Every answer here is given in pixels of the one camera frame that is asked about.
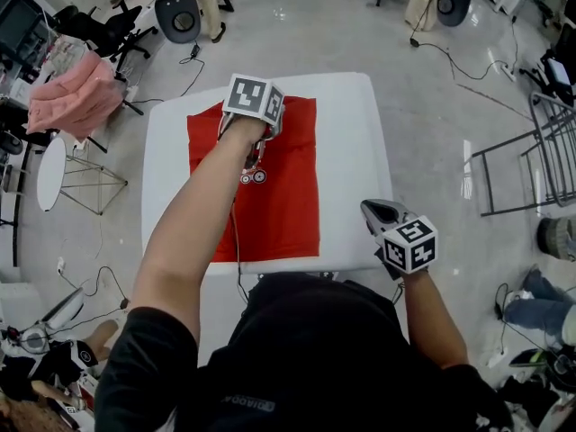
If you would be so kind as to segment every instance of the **pink clothing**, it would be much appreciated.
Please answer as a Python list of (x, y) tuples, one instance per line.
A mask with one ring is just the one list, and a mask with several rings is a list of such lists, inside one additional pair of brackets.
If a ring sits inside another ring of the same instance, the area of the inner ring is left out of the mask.
[(121, 103), (112, 66), (88, 51), (68, 72), (32, 90), (27, 133), (56, 128), (83, 140)]

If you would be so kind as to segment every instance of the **black chair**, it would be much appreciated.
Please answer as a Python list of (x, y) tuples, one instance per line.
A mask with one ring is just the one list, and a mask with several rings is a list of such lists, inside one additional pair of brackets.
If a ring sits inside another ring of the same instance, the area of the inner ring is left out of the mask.
[[(563, 103), (568, 104), (569, 106), (574, 106), (574, 94), (572, 93), (572, 85), (576, 84), (576, 58), (574, 57), (575, 50), (576, 31), (568, 23), (566, 23), (562, 27), (562, 33), (560, 34), (560, 39), (556, 45), (548, 49), (546, 53), (540, 58), (540, 62), (544, 66), (544, 75), (546, 80), (542, 77), (540, 70), (537, 68), (533, 68), (532, 72), (528, 72), (521, 68), (519, 70), (520, 75), (529, 77), (540, 87), (543, 94), (551, 97), (556, 95)], [(569, 85), (561, 83), (556, 79), (550, 62), (551, 59), (561, 63), (564, 66), (570, 81)]]
[(136, 43), (150, 32), (158, 33), (158, 29), (150, 27), (145, 31), (132, 32), (142, 7), (135, 6), (129, 10), (124, 0), (120, 0), (113, 8), (118, 6), (122, 9), (122, 13), (114, 15), (104, 24), (92, 18), (95, 8), (89, 13), (81, 13), (74, 5), (67, 6), (54, 15), (52, 29), (63, 35), (91, 41), (96, 46), (95, 53), (101, 58), (110, 57), (111, 62), (116, 62), (120, 56), (120, 62), (116, 67), (116, 76), (120, 77), (118, 71), (130, 51), (143, 53), (145, 59), (150, 57), (150, 53)]

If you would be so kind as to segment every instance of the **white round table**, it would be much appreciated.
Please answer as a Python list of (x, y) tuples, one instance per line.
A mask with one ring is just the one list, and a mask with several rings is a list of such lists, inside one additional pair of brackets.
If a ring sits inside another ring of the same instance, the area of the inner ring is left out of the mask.
[(66, 144), (62, 138), (55, 138), (44, 151), (36, 181), (38, 205), (45, 212), (56, 204), (64, 182), (65, 169)]
[[(76, 169), (69, 171), (69, 173), (78, 173), (80, 171), (96, 171), (99, 172), (97, 183), (88, 184), (64, 184), (64, 175), (66, 174), (66, 163), (75, 162), (77, 166), (82, 169)], [(36, 195), (38, 197), (38, 204), (45, 211), (48, 212), (56, 204), (56, 200), (59, 195), (62, 194), (69, 200), (78, 203), (90, 212), (102, 216), (106, 207), (110, 202), (116, 198), (121, 190), (126, 187), (128, 181), (122, 179), (112, 171), (110, 171), (105, 166), (90, 162), (88, 160), (83, 160), (82, 158), (74, 157), (72, 155), (67, 155), (66, 144), (62, 138), (55, 138), (49, 146), (46, 148), (44, 155), (42, 156), (42, 161), (40, 162), (40, 170), (38, 172), (38, 180), (36, 181)], [(103, 203), (102, 200), (102, 187), (105, 185), (116, 185), (119, 186), (118, 190), (109, 198), (107, 203)], [(78, 187), (96, 187), (98, 190), (97, 202), (98, 205), (96, 209), (88, 206), (84, 202), (78, 200), (74, 195), (68, 193), (67, 189), (78, 188)]]

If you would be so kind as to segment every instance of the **white tablecloth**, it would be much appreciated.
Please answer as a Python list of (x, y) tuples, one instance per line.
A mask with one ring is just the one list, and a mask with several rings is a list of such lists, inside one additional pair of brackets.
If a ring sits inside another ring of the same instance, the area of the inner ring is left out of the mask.
[[(319, 256), (242, 263), (242, 272), (340, 271), (379, 266), (360, 202), (366, 198), (391, 200), (392, 183), (370, 78), (338, 73), (274, 81), (287, 95), (317, 99)], [(190, 94), (152, 109), (142, 177), (144, 248), (160, 216), (189, 177), (186, 116), (208, 109), (226, 92), (223, 87)], [(207, 271), (207, 275), (235, 273), (236, 263), (212, 263)]]

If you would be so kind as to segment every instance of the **red cloth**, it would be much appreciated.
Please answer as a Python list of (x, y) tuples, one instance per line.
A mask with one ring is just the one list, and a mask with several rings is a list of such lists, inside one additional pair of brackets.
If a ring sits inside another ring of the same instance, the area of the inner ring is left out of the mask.
[[(262, 184), (240, 184), (236, 221), (240, 261), (316, 257), (320, 250), (316, 182), (316, 99), (286, 96), (283, 131), (268, 141), (257, 170)], [(216, 145), (222, 103), (188, 116), (190, 172)], [(229, 220), (213, 262), (236, 262), (234, 230)]]

